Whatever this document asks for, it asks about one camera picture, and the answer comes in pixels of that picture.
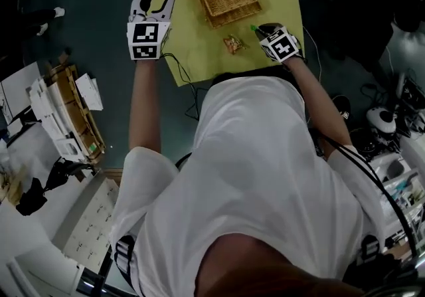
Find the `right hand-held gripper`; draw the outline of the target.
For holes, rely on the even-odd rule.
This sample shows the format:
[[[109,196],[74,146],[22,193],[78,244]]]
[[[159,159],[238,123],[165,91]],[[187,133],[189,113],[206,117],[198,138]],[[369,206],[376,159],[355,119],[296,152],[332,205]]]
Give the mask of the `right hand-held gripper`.
[[[291,57],[303,58],[298,40],[281,24],[257,26],[255,35],[266,56],[274,62],[284,62]]]

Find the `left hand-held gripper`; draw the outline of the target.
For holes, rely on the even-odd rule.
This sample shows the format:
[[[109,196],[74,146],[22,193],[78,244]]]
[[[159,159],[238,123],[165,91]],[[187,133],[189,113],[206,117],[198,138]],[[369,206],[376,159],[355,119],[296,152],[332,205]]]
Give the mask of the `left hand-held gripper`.
[[[132,60],[157,60],[171,28],[175,0],[164,0],[161,8],[146,17],[152,0],[133,0],[127,23],[127,43]]]

